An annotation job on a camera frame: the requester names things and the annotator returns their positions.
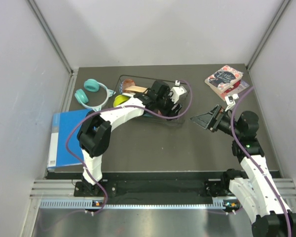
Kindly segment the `black wire dish rack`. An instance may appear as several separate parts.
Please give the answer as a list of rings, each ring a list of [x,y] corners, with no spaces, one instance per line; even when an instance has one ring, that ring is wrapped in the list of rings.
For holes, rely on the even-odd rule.
[[[119,86],[125,79],[132,79],[135,82],[135,86],[146,87],[148,90],[145,93],[119,93]],[[192,102],[192,96],[190,94],[191,89],[190,86],[182,80],[181,85],[187,90],[187,93],[180,97],[177,103],[182,105],[182,109],[179,111],[177,116],[161,116],[150,110],[150,106],[160,98],[169,96],[169,92],[172,87],[175,86],[176,80],[166,80],[166,79],[154,79],[147,77],[140,77],[134,75],[121,75],[117,81],[115,86],[117,90],[117,95],[126,95],[128,97],[138,97],[139,99],[144,101],[144,105],[148,111],[144,112],[144,115],[139,119],[144,121],[150,121],[155,123],[161,123],[169,126],[181,126],[181,124],[185,121],[185,114],[189,110]]]

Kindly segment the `beige bird plate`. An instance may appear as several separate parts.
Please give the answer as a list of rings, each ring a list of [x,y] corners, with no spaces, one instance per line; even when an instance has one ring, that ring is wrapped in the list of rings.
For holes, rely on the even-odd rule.
[[[125,88],[123,90],[123,92],[125,92],[125,93],[145,93],[147,90],[148,90],[148,88],[146,88],[146,87],[132,85],[132,86]]]

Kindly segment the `lime green bowl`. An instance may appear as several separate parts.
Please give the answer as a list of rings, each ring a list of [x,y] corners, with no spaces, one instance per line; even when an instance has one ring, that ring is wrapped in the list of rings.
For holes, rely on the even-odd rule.
[[[114,99],[113,107],[115,108],[115,107],[119,106],[120,104],[125,103],[129,99],[130,99],[130,97],[128,97],[126,95],[117,95]]]

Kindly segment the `blue white patterned bowl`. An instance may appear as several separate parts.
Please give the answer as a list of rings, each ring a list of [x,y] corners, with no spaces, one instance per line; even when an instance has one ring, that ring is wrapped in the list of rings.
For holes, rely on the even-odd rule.
[[[118,90],[120,94],[123,93],[123,87],[124,87],[124,83],[121,83]]]

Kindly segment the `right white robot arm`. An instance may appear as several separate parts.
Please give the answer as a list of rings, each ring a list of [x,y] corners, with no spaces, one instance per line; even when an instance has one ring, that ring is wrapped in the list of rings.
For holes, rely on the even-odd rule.
[[[256,138],[259,117],[244,111],[235,120],[222,106],[193,116],[192,122],[211,132],[218,130],[233,137],[232,153],[242,171],[229,169],[222,175],[221,191],[235,195],[251,221],[255,237],[296,237],[296,213],[281,197]]]

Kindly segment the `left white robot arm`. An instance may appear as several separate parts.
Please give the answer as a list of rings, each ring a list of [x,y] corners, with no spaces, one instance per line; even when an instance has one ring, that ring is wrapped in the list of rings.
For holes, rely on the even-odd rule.
[[[132,85],[124,89],[126,101],[113,108],[92,110],[77,133],[77,140],[83,155],[82,183],[92,196],[102,190],[102,156],[109,147],[111,132],[131,119],[152,114],[166,120],[174,120],[182,114],[180,98],[187,90],[180,82],[170,87],[162,80],[156,80],[151,87],[136,91]]]

